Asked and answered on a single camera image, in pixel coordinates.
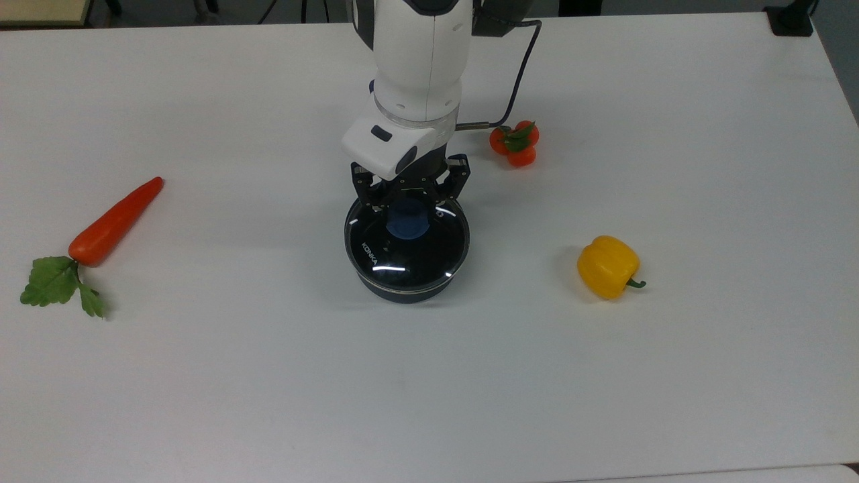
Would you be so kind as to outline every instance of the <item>gray floor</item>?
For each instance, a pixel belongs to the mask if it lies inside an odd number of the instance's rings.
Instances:
[[[271,0],[219,0],[220,12],[200,17],[193,0],[119,0],[120,17],[111,18],[104,0],[93,0],[90,21],[96,27],[172,27],[254,24]],[[308,21],[326,21],[324,0],[308,0]],[[706,12],[759,12],[790,0],[605,0],[603,15],[651,15]],[[326,0],[331,21],[346,21],[344,0]],[[536,0],[531,16],[557,14],[557,0]],[[265,23],[297,23],[301,2],[277,0]],[[859,0],[820,0],[814,24],[838,75],[853,115],[859,119]]]

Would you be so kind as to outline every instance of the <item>carrot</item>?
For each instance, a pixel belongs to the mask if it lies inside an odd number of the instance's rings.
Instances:
[[[113,251],[143,210],[161,192],[164,180],[156,176],[120,200],[69,245],[69,256],[85,266],[98,266]]]

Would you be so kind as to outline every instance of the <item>pepper stem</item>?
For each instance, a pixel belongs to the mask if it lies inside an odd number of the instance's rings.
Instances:
[[[640,289],[640,288],[644,287],[644,285],[646,285],[647,282],[645,282],[644,280],[642,280],[641,282],[636,282],[635,280],[630,278],[630,280],[628,282],[626,282],[626,284],[629,285],[630,287]]]

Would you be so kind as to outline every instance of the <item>yellow bell pepper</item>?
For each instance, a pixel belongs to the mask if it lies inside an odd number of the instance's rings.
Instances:
[[[646,282],[632,279],[641,261],[626,243],[602,235],[586,246],[579,255],[579,275],[590,290],[603,298],[617,298],[626,285],[640,289]]]

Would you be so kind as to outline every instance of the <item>tomato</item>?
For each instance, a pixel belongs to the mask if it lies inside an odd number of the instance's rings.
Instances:
[[[516,125],[516,128],[513,131],[519,131],[520,129],[525,129],[526,127],[528,127],[531,124],[534,124],[534,122],[528,121],[528,120],[520,121],[520,123]],[[531,130],[531,132],[528,133],[528,141],[531,141],[532,146],[534,146],[537,143],[537,141],[539,141],[539,129],[537,129],[536,124],[534,124],[534,127]]]
[[[500,155],[509,154],[510,150],[507,149],[507,145],[504,143],[506,137],[507,133],[500,127],[493,129],[489,135],[489,146]]]
[[[517,168],[527,166],[537,159],[537,150],[533,146],[528,146],[524,150],[516,151],[507,155],[507,161]]]

